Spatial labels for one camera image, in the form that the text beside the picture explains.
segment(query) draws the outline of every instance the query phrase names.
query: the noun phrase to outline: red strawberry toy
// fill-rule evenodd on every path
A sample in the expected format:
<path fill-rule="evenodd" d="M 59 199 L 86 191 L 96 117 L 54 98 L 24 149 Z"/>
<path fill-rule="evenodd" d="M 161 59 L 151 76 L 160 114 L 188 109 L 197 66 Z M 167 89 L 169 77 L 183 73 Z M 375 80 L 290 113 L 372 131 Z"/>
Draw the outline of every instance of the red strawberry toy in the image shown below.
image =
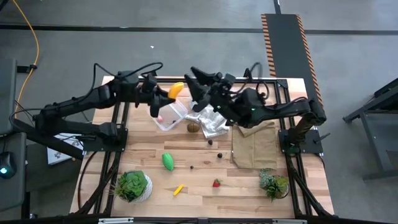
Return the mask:
<path fill-rule="evenodd" d="M 221 181 L 222 180 L 215 179 L 214 182 L 213 182 L 213 187 L 219 187 L 221 185 Z"/>

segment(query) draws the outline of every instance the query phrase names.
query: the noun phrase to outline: green cucumber toy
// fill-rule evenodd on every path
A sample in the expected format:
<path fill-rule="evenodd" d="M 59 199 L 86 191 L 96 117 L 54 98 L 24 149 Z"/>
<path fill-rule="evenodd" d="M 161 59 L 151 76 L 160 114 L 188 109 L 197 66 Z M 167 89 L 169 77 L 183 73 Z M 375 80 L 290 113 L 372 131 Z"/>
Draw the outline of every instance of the green cucumber toy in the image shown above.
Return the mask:
<path fill-rule="evenodd" d="M 163 165 L 166 167 L 168 170 L 174 170 L 174 161 L 172 155 L 170 153 L 166 152 L 163 153 L 162 155 L 163 158 Z"/>

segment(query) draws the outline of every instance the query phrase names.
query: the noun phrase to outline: wooden table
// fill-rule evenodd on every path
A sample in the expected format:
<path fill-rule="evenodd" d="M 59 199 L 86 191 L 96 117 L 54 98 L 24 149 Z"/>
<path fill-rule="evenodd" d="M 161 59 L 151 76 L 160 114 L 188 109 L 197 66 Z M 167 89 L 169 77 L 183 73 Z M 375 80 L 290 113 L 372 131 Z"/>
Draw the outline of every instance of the wooden table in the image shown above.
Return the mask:
<path fill-rule="evenodd" d="M 103 83 L 111 80 L 104 77 Z M 304 81 L 301 78 L 287 79 L 290 98 L 307 96 Z M 168 90 L 172 83 L 161 83 Z M 275 103 L 275 91 L 269 86 L 270 97 L 267 104 Z M 180 100 L 187 108 L 191 100 L 187 87 L 179 94 Z M 188 121 L 183 120 L 170 131 L 162 131 L 149 116 L 148 106 L 141 104 L 138 108 L 131 104 L 127 128 L 129 137 L 126 151 L 122 153 L 118 174 L 129 170 L 143 170 L 153 182 L 152 195 L 142 203 L 127 203 L 115 197 L 112 217 L 229 217 L 229 218 L 293 218 L 292 198 L 290 194 L 280 200 L 266 197 L 264 190 L 259 188 L 259 171 L 254 169 L 238 169 L 231 161 L 231 131 L 219 136 L 209 145 L 201 131 L 189 133 Z M 96 110 L 93 123 L 110 122 L 113 108 Z M 279 120 L 275 120 L 275 135 Z M 171 153 L 175 169 L 171 172 L 162 164 L 162 154 Z M 219 152 L 223 158 L 217 158 Z M 88 164 L 81 188 L 84 203 L 97 187 L 104 153 L 97 153 Z M 311 154 L 303 154 L 303 165 L 307 185 L 323 207 L 333 213 L 328 184 L 321 160 Z M 277 170 L 279 175 L 287 175 L 285 157 L 278 152 Z M 211 185 L 214 179 L 222 179 L 218 189 Z M 184 184 L 183 190 L 173 196 L 174 190 Z M 105 190 L 103 205 L 107 199 Z M 300 208 L 304 212 L 303 196 L 298 189 Z M 78 210 L 77 190 L 73 198 L 71 212 Z"/>

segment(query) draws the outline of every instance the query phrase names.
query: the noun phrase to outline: concrete floor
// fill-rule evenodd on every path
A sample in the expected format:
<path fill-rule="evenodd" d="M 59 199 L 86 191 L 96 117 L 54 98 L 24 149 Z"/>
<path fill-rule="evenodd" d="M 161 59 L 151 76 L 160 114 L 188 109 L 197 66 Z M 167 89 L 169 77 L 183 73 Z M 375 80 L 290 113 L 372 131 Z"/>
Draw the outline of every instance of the concrete floor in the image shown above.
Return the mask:
<path fill-rule="evenodd" d="M 33 24 L 81 26 L 261 28 L 260 13 L 274 12 L 272 0 L 19 2 Z M 306 29 L 398 29 L 395 0 L 280 0 L 280 4 L 282 13 L 300 14 Z M 0 22 L 24 23 L 11 2 L 0 12 Z M 160 60 L 165 67 L 159 75 L 183 75 L 195 65 L 239 76 L 253 62 L 266 64 L 262 34 L 39 31 L 37 35 L 39 69 L 25 89 L 26 108 L 86 93 L 94 62 L 116 71 Z M 398 36 L 308 35 L 307 39 L 328 116 L 319 130 L 331 132 L 323 148 L 335 213 L 397 223 L 398 180 L 362 181 L 363 175 L 377 171 L 376 162 L 361 123 L 347 125 L 341 118 L 397 77 Z M 0 30 L 0 49 L 0 57 L 14 57 L 21 64 L 32 63 L 35 57 L 29 31 Z M 23 79 L 18 76 L 19 87 Z M 92 117 L 93 111 L 87 114 Z M 72 119 L 83 121 L 80 115 Z M 32 211 L 41 217 L 67 214 L 75 183 L 76 178 L 34 192 Z M 0 219 L 18 214 L 10 210 L 0 213 Z"/>

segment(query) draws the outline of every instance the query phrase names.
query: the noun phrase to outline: orange striped tape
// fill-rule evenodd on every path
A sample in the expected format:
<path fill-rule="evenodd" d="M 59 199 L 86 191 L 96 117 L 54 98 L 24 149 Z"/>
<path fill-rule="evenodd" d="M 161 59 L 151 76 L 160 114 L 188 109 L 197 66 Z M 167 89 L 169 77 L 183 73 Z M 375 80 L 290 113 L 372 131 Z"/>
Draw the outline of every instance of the orange striped tape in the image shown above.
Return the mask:
<path fill-rule="evenodd" d="M 265 14 L 261 15 L 261 24 L 262 24 L 262 31 L 264 33 L 264 40 L 266 42 L 266 52 L 267 52 L 269 74 L 272 77 L 276 77 L 274 56 L 272 55 L 271 39 L 269 38 L 268 24 L 267 24 L 267 18 L 266 18 Z"/>
<path fill-rule="evenodd" d="M 311 71 L 311 75 L 312 75 L 313 84 L 315 85 L 315 91 L 317 93 L 318 101 L 321 104 L 321 106 L 323 107 L 321 93 L 319 91 L 319 86 L 318 86 L 318 80 L 317 80 L 317 76 L 315 75 L 315 70 L 313 69 L 312 59 L 311 59 L 311 55 L 310 55 L 310 49 L 308 48 L 307 38 L 305 37 L 305 34 L 304 34 L 304 28 L 303 28 L 303 24 L 301 22 L 301 17 L 299 15 L 296 15 L 296 17 L 297 17 L 298 26 L 300 27 L 301 37 L 303 39 L 304 48 L 305 48 L 305 53 L 307 54 L 308 63 L 310 65 L 310 71 Z"/>

